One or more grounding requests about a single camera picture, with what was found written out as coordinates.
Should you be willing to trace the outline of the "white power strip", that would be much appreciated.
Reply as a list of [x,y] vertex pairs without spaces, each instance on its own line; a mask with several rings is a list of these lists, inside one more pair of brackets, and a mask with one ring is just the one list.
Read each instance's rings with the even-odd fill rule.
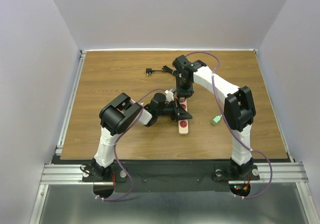
[[[187,100],[184,102],[179,102],[182,104],[183,108],[188,110]],[[178,121],[178,133],[180,135],[187,135],[189,133],[189,123],[188,120],[179,120]]]

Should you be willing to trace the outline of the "green plug adapter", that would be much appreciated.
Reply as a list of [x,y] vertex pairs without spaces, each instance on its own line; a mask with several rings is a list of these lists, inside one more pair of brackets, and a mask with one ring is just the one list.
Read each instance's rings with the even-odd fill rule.
[[222,119],[222,115],[217,115],[212,119],[212,124],[216,126]]

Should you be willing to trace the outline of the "pink plug adapter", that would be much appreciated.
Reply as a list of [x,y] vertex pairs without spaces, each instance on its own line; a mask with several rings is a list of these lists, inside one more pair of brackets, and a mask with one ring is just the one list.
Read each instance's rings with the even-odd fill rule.
[[180,103],[183,103],[185,100],[186,100],[185,97],[180,97],[180,98],[178,99],[178,101],[179,101]]

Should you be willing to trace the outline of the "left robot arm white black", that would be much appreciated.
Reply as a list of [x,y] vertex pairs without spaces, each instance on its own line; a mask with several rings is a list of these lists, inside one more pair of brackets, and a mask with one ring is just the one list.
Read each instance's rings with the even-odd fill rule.
[[160,92],[154,94],[150,103],[144,106],[121,93],[103,107],[99,113],[99,145],[91,161],[95,177],[106,181],[112,176],[111,164],[115,159],[115,146],[133,123],[140,122],[150,127],[157,122],[158,117],[170,117],[174,122],[193,118],[176,98]]

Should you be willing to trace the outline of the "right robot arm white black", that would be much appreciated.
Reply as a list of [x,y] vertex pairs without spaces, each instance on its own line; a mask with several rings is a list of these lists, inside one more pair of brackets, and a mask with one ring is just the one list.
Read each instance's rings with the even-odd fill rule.
[[172,66],[177,71],[178,98],[191,97],[193,84],[214,94],[222,118],[232,135],[230,173],[233,178],[242,179],[253,166],[251,129],[256,109],[251,89],[228,82],[203,61],[190,62],[185,55],[177,57]]

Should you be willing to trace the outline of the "black wall plug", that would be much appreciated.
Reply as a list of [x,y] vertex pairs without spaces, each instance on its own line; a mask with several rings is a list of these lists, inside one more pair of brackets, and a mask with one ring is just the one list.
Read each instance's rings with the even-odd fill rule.
[[146,68],[145,73],[147,76],[151,75],[153,73],[153,70],[151,68]]

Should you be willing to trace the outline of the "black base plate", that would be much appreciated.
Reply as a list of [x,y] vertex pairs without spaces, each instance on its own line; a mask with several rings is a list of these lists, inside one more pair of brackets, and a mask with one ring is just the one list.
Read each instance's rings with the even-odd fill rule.
[[95,193],[111,184],[113,191],[126,193],[244,192],[260,180],[261,171],[250,162],[237,167],[230,159],[196,160],[121,160],[106,170],[94,170],[93,164],[81,166],[82,181],[92,183]]

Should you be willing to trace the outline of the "aluminium frame rail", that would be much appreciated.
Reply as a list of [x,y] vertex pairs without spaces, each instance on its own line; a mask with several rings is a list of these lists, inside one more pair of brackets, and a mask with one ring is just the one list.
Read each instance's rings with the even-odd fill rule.
[[82,184],[83,172],[79,164],[46,164],[43,167],[40,183],[42,185]]

